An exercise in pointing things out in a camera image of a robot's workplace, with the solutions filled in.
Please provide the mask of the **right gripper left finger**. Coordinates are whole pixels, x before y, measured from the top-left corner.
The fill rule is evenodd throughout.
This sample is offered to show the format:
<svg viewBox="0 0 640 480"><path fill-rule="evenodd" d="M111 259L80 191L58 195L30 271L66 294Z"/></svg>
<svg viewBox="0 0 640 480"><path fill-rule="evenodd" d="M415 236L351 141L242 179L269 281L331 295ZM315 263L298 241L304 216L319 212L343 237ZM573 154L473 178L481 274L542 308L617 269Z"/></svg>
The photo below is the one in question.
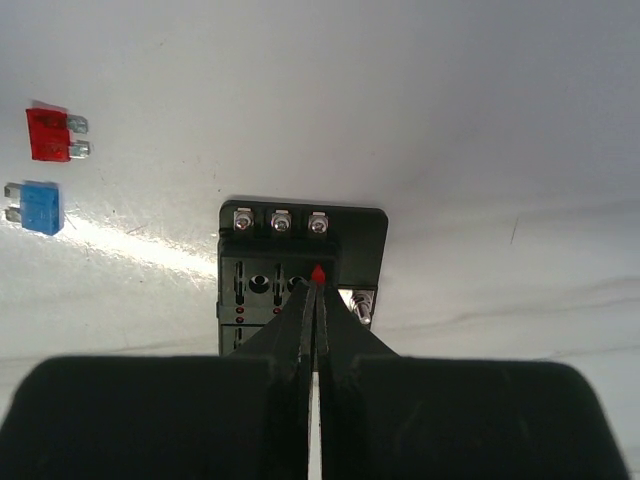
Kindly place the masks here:
<svg viewBox="0 0 640 480"><path fill-rule="evenodd" d="M58 356L18 386L5 479L304 479L318 287L227 356Z"/></svg>

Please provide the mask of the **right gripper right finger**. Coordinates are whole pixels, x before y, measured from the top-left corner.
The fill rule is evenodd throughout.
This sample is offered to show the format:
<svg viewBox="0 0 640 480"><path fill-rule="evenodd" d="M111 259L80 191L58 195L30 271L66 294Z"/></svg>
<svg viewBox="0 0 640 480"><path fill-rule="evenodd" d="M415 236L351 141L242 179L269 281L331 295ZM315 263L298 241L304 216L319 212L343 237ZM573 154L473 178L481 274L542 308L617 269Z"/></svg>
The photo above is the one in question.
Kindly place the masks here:
<svg viewBox="0 0 640 480"><path fill-rule="evenodd" d="M599 399L571 366L395 353L337 290L315 300L327 479L625 479Z"/></svg>

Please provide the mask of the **black fuse box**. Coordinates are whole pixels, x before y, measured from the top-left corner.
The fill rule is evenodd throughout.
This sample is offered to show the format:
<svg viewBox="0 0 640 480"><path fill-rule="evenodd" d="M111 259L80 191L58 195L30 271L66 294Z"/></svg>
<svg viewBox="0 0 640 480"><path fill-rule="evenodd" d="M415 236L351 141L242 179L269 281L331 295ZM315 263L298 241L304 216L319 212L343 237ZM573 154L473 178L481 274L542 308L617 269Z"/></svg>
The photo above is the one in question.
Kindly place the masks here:
<svg viewBox="0 0 640 480"><path fill-rule="evenodd" d="M220 207L218 225L220 355L280 314L316 265L347 309L371 325L389 225L383 210L231 199Z"/></svg>

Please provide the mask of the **blue blade fuse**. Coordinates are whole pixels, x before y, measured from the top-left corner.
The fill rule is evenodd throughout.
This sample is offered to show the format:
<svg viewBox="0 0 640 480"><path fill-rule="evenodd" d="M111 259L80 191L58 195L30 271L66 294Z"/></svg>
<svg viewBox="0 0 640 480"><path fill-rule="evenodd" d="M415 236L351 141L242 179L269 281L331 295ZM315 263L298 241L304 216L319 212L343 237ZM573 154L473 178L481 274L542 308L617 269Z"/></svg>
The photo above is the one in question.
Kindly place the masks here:
<svg viewBox="0 0 640 480"><path fill-rule="evenodd" d="M51 182L7 183L4 197L13 201L4 209L7 221L23 229L54 236L62 228L60 190Z"/></svg>

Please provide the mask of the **red blade fuse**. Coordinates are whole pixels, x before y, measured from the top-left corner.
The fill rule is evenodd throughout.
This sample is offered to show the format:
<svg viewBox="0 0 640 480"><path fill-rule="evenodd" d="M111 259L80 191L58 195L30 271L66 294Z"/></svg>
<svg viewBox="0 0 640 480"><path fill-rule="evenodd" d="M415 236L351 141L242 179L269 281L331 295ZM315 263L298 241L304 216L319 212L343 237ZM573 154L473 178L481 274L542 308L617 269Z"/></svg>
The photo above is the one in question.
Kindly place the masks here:
<svg viewBox="0 0 640 480"><path fill-rule="evenodd" d="M316 265L311 273L311 280L318 285L326 283L326 273L321 265Z"/></svg>
<svg viewBox="0 0 640 480"><path fill-rule="evenodd" d="M48 108L25 110L31 158L34 161L67 163L86 159L91 154L88 120L80 115Z"/></svg>

